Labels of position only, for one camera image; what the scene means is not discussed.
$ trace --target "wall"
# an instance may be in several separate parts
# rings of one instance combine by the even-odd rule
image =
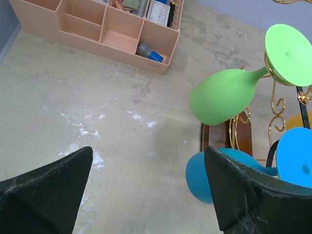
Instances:
[[[0,51],[18,22],[9,0],[0,0]]]
[[[311,3],[278,4],[271,0],[194,1],[264,30],[273,24],[288,24],[312,41]]]

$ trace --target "marble table surface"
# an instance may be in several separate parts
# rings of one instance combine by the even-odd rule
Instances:
[[[181,36],[160,76],[21,31],[0,64],[0,180],[89,145],[94,161],[75,234],[221,233],[213,205],[185,182],[200,134],[188,97],[216,71],[262,67],[264,36],[185,0]],[[269,150],[272,84],[261,79],[250,104],[257,158]],[[286,117],[299,113],[294,87],[278,85],[276,97],[285,98]]]

